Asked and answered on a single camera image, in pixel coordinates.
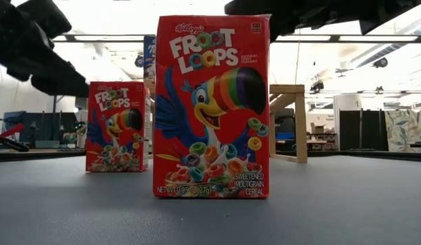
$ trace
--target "wooden frame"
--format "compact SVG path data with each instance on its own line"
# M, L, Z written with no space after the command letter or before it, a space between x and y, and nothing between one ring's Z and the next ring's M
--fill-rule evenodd
M269 93L276 100L269 106L269 156L274 159L307 163L307 123L305 122L304 85L274 84ZM275 149L275 113L294 103L297 156L276 153Z

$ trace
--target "cardboard box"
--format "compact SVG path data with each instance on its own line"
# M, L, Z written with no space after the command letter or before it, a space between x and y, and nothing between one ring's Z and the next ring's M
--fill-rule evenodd
M86 171L148 168L150 91L143 82L91 82Z
M268 26L264 16L160 18L156 196L268 197Z

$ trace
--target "fluorescent light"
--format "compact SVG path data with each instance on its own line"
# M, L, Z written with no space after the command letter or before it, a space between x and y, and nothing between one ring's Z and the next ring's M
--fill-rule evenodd
M326 41L330 35L287 35L279 36L277 41Z
M392 35L387 35L387 36L380 36L380 35L364 35L364 36L359 36L359 35L344 35L340 37L341 41L345 41L345 42L350 42L350 41L354 41L354 42L390 42L391 44L393 42L411 42L414 41L417 38L417 36L392 36Z

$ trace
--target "red cereal box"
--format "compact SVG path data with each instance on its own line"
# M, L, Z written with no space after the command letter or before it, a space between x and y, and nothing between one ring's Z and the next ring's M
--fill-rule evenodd
M268 197L268 18L163 16L156 38L154 195Z
M143 82L91 82L86 171L148 168L150 91Z

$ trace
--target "kellogg's logo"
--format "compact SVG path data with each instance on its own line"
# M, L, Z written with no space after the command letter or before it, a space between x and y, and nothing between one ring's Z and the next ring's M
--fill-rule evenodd
M98 91L111 91L112 87L109 86L100 86L97 88Z
M179 24L175 27L176 33L188 32L190 34L196 35L204 31L204 27L202 25L194 27L192 24Z

